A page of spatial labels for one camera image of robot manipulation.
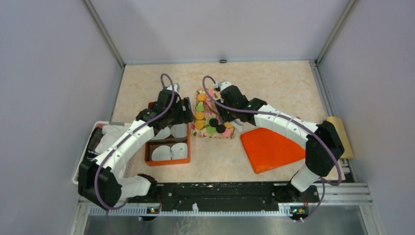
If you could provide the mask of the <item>tan paper roll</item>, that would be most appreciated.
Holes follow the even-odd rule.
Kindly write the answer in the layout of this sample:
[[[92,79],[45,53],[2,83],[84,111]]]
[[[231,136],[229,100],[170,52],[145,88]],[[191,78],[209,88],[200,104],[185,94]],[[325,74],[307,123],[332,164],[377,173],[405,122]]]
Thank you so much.
[[[343,155],[341,156],[341,159],[354,159],[355,155],[351,148],[349,138],[347,136],[346,129],[342,119],[339,117],[329,116],[326,118],[326,120],[334,125],[345,149]]]

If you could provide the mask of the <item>orange cookie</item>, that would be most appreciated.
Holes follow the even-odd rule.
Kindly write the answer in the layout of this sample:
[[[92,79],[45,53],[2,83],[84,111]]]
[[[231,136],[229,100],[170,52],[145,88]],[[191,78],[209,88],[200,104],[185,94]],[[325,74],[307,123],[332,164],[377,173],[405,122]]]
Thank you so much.
[[[200,93],[200,94],[197,95],[197,100],[199,102],[204,102],[206,99],[207,99],[207,96],[204,93]]]
[[[228,129],[232,129],[232,128],[233,128],[233,125],[232,125],[232,124],[230,124],[229,122],[225,122],[225,123],[224,123],[224,126],[225,126],[226,128],[228,128]]]
[[[194,127],[197,130],[202,130],[205,127],[204,120],[196,120],[195,123],[194,123]]]

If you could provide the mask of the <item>orange cookie mid left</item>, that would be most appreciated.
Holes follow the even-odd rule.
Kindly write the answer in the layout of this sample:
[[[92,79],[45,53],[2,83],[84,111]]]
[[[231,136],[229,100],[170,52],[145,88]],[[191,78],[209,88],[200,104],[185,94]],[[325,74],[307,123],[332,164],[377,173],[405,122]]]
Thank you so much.
[[[196,114],[195,114],[195,118],[196,118],[197,120],[204,120],[204,118],[205,118],[205,113],[204,113],[204,112],[196,112]]]

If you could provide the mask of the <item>pink cookie bottom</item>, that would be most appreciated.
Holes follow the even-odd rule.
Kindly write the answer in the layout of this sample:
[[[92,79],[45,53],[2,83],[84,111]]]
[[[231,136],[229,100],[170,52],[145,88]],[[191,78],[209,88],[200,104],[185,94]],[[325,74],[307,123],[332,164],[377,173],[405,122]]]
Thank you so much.
[[[230,129],[226,128],[225,131],[222,133],[222,135],[225,138],[229,138],[232,135],[232,131]]]

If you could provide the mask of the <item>orange cookie lower left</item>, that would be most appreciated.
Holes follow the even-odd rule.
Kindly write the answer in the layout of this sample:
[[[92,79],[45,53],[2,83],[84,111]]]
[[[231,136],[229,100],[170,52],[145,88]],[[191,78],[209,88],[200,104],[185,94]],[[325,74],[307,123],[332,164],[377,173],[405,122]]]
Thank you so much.
[[[204,120],[196,120],[195,123],[194,123],[194,127],[197,130],[202,130],[205,127]]]

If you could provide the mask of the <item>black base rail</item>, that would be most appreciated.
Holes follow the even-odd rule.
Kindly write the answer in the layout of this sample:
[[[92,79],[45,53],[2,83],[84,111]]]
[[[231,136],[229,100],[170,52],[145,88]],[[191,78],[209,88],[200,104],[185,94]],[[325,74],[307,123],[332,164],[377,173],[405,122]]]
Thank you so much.
[[[277,211],[283,203],[308,206],[319,202],[316,186],[299,192],[282,182],[210,182],[158,183],[145,196],[128,199],[129,203],[153,203],[162,212],[259,212]]]

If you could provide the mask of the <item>orange box lid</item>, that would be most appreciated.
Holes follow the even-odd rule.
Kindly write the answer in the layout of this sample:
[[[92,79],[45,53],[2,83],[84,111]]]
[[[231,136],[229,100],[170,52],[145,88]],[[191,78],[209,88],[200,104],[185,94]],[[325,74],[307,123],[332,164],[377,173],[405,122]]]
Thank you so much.
[[[240,135],[240,141],[256,174],[305,158],[305,150],[294,141],[266,128],[255,128]]]

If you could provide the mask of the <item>floral tray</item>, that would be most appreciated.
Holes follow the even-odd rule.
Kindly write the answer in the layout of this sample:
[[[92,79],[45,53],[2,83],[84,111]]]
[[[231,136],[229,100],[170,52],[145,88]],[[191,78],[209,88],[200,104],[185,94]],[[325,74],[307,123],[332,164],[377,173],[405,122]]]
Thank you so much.
[[[231,140],[235,136],[235,128],[219,117],[215,101],[220,94],[214,89],[197,90],[193,105],[194,122],[191,134],[196,138]]]

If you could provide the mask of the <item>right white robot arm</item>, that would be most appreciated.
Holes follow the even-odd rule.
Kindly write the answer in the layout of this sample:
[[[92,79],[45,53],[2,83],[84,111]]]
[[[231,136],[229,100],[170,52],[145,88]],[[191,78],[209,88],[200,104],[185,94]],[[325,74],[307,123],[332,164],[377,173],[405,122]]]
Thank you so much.
[[[325,177],[335,168],[338,186],[342,172],[338,160],[345,149],[335,125],[330,121],[313,123],[281,112],[266,101],[253,98],[248,100],[240,89],[228,81],[214,83],[220,93],[215,105],[222,121],[232,124],[249,123],[265,128],[293,141],[305,150],[305,164],[291,178],[287,196],[294,202],[307,195],[307,189],[317,180],[326,182]]]

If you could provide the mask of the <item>black cookie lower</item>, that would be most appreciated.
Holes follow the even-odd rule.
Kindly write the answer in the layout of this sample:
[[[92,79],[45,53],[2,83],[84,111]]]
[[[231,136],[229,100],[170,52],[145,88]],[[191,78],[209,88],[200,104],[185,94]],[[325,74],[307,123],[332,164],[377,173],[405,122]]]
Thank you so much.
[[[217,125],[216,127],[215,127],[215,130],[216,130],[216,132],[217,133],[219,133],[219,134],[222,134],[222,133],[224,133],[225,131],[226,131],[226,127],[225,127],[225,125],[223,125],[223,124],[220,124],[220,125]]]

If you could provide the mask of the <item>green cookie bottom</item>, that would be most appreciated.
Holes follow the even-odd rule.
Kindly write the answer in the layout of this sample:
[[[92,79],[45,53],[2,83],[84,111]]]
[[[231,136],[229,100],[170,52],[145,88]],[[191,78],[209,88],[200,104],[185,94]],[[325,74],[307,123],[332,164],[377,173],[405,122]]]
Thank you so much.
[[[212,126],[207,126],[206,128],[207,133],[209,133],[210,135],[213,135],[216,133],[216,128],[212,127]]]

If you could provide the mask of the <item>white cloth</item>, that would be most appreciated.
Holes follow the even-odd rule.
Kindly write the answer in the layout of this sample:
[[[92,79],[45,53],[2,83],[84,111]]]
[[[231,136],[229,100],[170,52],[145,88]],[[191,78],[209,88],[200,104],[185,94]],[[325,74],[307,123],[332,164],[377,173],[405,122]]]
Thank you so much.
[[[130,125],[104,125],[102,127],[103,137],[99,141],[94,151],[98,154],[102,154],[108,148],[110,148],[129,128]]]

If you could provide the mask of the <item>orange cookie box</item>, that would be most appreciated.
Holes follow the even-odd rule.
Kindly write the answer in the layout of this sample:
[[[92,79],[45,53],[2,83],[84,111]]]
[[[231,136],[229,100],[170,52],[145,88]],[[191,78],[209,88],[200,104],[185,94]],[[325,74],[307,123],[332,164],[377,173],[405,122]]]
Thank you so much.
[[[190,124],[169,124],[145,144],[148,166],[180,165],[191,161]]]

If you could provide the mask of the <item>orange cookie right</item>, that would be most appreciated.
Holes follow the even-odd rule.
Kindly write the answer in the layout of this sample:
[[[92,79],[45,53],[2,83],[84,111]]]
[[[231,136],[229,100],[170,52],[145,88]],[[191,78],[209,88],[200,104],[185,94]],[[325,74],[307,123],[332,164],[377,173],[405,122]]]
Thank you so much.
[[[225,126],[226,128],[228,128],[228,129],[232,129],[232,128],[233,128],[233,125],[232,125],[232,124],[230,124],[229,122],[225,122],[225,123],[224,123],[224,126]]]

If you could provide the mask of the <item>orange cookie top left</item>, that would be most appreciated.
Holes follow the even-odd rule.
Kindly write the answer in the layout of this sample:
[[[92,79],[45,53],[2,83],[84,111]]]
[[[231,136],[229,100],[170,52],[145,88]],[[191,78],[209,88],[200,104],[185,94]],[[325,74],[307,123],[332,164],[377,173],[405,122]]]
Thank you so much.
[[[200,94],[197,95],[197,100],[199,102],[204,102],[206,99],[207,99],[207,96],[204,93],[200,93]]]

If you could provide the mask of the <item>green cookie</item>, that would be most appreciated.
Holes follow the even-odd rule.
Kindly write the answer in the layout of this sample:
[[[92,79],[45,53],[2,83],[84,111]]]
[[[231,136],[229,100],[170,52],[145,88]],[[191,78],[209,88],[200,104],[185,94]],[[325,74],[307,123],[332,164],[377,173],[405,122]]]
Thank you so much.
[[[204,110],[205,110],[205,108],[204,108],[203,103],[200,103],[196,106],[196,111],[197,112],[204,112]]]
[[[206,128],[207,133],[209,133],[210,135],[213,135],[216,133],[216,128],[212,127],[212,126],[207,126]]]

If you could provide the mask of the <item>green cookie left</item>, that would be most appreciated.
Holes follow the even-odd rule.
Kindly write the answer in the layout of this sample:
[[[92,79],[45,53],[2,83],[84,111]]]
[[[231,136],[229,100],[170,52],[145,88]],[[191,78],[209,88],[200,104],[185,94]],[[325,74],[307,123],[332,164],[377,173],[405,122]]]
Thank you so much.
[[[200,103],[196,106],[196,111],[197,112],[204,112],[204,110],[205,110],[205,108],[204,108],[203,103]]]

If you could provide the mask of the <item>metal tongs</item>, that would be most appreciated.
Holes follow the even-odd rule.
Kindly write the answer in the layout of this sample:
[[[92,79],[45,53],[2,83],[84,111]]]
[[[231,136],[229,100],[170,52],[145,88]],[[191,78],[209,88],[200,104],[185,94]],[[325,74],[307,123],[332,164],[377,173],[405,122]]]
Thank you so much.
[[[237,121],[237,120],[233,120],[233,121],[231,121],[230,122],[230,124],[235,128],[235,129],[237,129],[237,130],[239,130],[240,132],[242,132],[243,131],[243,125],[239,122],[239,121]]]

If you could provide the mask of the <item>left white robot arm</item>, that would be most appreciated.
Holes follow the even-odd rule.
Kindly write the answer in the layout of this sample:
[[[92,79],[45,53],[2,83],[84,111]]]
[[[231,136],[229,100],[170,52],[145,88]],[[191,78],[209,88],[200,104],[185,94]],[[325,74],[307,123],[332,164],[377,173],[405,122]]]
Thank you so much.
[[[157,196],[155,179],[139,174],[119,174],[135,153],[169,125],[189,123],[193,114],[189,98],[181,98],[177,83],[163,87],[157,101],[142,110],[127,131],[107,150],[93,159],[85,158],[78,168],[78,193],[102,209],[116,210],[120,200],[139,196],[152,202]]]

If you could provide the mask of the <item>white perforated basket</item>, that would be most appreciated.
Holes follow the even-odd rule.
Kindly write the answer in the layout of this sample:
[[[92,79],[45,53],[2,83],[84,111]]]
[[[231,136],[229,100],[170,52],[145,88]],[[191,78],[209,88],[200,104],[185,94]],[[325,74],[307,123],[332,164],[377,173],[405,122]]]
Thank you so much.
[[[124,123],[124,122],[112,122],[112,121],[98,121],[94,124],[90,136],[88,137],[88,141],[84,147],[84,150],[81,154],[80,160],[78,162],[78,165],[75,169],[75,173],[72,178],[72,182],[75,185],[78,185],[78,176],[79,176],[79,167],[84,159],[93,159],[99,154],[94,151],[94,149],[97,147],[99,141],[103,137],[102,133],[102,127],[104,125],[118,125],[118,126],[127,126],[130,125],[130,123]]]

